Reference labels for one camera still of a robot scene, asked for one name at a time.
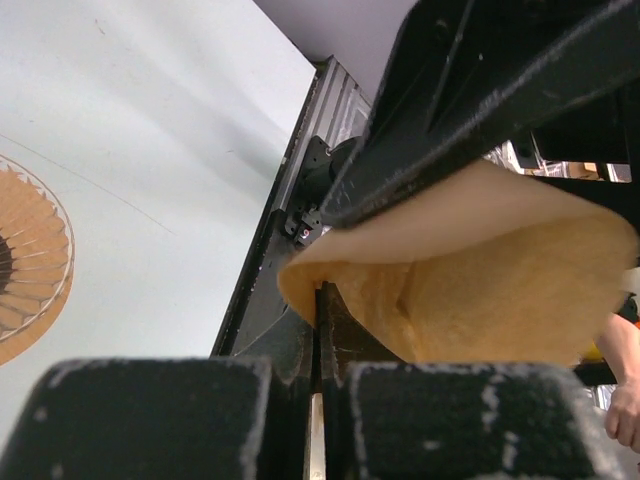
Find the brown paper coffee filter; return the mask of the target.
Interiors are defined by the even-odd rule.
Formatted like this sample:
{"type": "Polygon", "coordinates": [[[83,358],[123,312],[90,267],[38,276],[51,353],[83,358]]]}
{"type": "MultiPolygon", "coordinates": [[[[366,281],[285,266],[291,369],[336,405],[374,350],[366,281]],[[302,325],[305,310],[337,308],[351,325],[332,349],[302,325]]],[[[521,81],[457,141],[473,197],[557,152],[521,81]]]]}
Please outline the brown paper coffee filter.
{"type": "Polygon", "coordinates": [[[544,362],[588,351],[624,298],[638,237],[621,216],[477,161],[351,229],[331,229],[280,271],[310,323],[315,292],[410,363],[544,362]]]}

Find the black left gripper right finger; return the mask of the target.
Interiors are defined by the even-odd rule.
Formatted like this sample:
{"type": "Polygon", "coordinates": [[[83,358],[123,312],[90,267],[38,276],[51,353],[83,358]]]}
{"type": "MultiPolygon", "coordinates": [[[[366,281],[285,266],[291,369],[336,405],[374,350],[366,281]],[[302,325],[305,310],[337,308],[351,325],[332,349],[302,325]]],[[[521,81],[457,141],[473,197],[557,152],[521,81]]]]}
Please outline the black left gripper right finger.
{"type": "Polygon", "coordinates": [[[572,370],[407,363],[317,294],[330,479],[621,479],[625,469],[572,370]]]}

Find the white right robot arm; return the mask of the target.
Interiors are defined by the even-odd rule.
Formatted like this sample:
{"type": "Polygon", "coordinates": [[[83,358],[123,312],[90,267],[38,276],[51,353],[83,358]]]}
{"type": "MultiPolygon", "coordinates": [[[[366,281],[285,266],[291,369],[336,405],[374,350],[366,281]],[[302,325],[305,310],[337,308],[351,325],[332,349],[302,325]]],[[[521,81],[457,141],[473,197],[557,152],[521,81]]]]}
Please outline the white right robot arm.
{"type": "Polygon", "coordinates": [[[492,151],[519,169],[592,163],[560,189],[639,221],[635,1],[419,1],[361,132],[313,137],[286,231],[353,226],[492,151]]]}

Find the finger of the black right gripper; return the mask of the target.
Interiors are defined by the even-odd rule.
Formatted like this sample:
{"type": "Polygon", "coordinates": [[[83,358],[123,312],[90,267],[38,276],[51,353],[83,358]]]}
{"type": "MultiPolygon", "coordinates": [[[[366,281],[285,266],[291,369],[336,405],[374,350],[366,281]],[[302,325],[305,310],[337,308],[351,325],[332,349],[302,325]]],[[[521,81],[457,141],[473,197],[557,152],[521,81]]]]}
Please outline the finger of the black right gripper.
{"type": "Polygon", "coordinates": [[[638,76],[635,1],[420,1],[322,221],[358,225],[638,76]]]}

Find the background person's forearm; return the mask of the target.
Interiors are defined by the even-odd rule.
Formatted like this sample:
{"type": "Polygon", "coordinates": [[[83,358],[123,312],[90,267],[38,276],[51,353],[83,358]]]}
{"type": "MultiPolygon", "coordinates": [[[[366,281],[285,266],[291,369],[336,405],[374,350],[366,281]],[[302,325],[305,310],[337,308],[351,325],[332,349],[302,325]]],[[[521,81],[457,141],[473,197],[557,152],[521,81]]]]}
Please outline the background person's forearm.
{"type": "Polygon", "coordinates": [[[639,329],[611,314],[595,345],[619,384],[639,383],[639,329]]]}

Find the background person's hand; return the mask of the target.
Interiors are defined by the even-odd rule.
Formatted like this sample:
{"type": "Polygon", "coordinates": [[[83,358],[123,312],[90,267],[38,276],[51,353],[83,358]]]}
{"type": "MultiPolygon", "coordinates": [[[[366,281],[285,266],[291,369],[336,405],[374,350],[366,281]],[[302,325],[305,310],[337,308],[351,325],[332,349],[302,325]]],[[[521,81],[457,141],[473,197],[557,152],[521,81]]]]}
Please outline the background person's hand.
{"type": "Polygon", "coordinates": [[[617,386],[605,417],[607,435],[624,447],[639,452],[639,381],[617,386]]]}

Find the clear glass dripper cone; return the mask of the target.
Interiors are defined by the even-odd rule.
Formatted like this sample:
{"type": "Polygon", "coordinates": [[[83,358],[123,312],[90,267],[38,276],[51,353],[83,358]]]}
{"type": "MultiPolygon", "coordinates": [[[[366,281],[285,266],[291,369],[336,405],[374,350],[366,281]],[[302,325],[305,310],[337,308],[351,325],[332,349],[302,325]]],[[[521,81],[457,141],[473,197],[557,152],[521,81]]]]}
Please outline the clear glass dripper cone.
{"type": "Polygon", "coordinates": [[[55,320],[70,292],[75,239],[59,198],[1,157],[1,341],[55,320]]]}

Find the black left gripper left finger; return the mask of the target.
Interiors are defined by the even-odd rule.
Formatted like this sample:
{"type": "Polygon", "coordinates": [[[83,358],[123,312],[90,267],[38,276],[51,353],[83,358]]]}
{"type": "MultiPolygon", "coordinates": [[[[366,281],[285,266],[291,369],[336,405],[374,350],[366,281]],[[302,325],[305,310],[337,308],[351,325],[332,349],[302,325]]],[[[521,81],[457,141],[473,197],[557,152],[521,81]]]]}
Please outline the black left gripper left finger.
{"type": "Polygon", "coordinates": [[[5,479],[298,479],[313,328],[286,311],[234,356],[74,359],[40,377],[5,479]]]}

